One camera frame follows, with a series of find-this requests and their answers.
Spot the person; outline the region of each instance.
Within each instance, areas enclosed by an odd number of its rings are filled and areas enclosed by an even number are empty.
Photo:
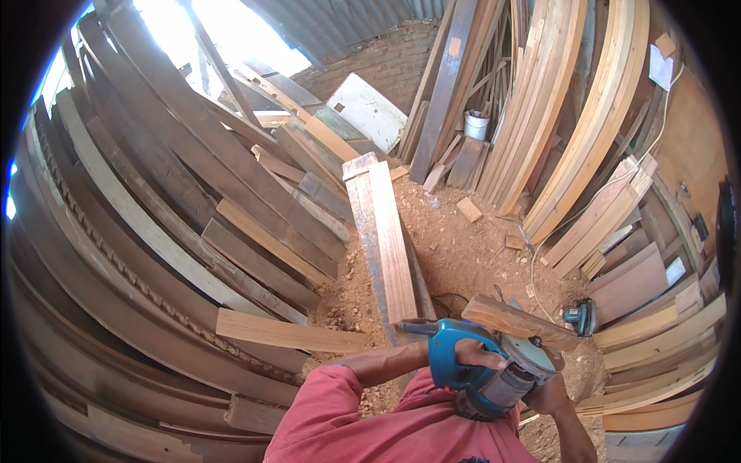
[[[456,344],[461,364],[496,370],[498,354],[473,339]],[[360,419],[363,388],[416,370],[391,413]],[[265,451],[265,463],[537,461],[519,441],[519,406],[491,423],[456,415],[455,391],[436,388],[428,343],[366,350],[316,368],[296,394]],[[597,452],[576,416],[559,374],[523,397],[538,413],[553,416],[563,462],[595,462]]]

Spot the brick wall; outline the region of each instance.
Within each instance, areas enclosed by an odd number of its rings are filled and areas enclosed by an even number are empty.
[[[438,23],[405,21],[324,70],[309,67],[291,78],[320,100],[327,101],[345,77],[355,73],[408,115]]]

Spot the pink shirt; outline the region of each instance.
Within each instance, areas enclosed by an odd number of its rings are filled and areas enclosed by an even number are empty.
[[[518,439],[519,407],[494,423],[456,415],[455,392],[438,389],[429,368],[409,382],[396,409],[359,420],[362,386],[341,365],[306,379],[265,451],[265,463],[536,462]]]

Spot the sawdust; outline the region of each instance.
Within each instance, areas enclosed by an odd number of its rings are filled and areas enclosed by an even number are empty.
[[[529,297],[531,255],[525,250],[505,248],[507,235],[522,236],[516,222],[496,217],[496,208],[476,195],[461,190],[438,187],[439,207],[434,209],[429,194],[406,177],[394,183],[396,203],[416,249],[419,265],[432,296],[457,293],[467,299],[476,293],[496,295],[498,286],[505,300],[514,298],[528,313],[547,318]],[[469,196],[484,216],[471,224],[456,209],[456,203]],[[310,315],[310,324],[336,330],[356,330],[369,336],[367,348],[387,347],[379,320],[376,300],[371,287],[368,267],[359,238],[352,233],[347,258],[340,263],[338,284],[327,290],[317,311]],[[539,257],[547,251],[540,250]],[[536,261],[535,291],[551,317],[561,321],[559,311],[587,295],[587,282],[578,271],[559,279],[549,268]],[[447,306],[440,315],[459,318],[465,302],[455,296],[440,298]],[[336,354],[315,353],[306,365],[308,374]],[[606,380],[602,354],[587,340],[572,353],[564,353],[563,371],[569,396],[578,402],[601,393]],[[359,411],[363,417],[391,412],[399,401],[396,381],[390,381],[363,391]],[[605,431],[601,419],[582,420],[597,447],[601,462],[607,461]],[[559,441],[556,426],[549,416],[540,416],[520,430],[520,440],[538,459],[558,462]]]

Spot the blue power tool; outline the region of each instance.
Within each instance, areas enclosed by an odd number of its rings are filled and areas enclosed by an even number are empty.
[[[429,336],[430,370],[435,386],[458,390],[456,412],[464,418],[490,422],[512,409],[533,387],[544,384],[564,367],[561,353],[543,347],[540,338],[522,339],[504,333],[489,333],[468,320],[400,322],[406,333]],[[483,348],[507,360],[501,370],[463,365],[456,360],[455,347],[461,339],[483,343]]]

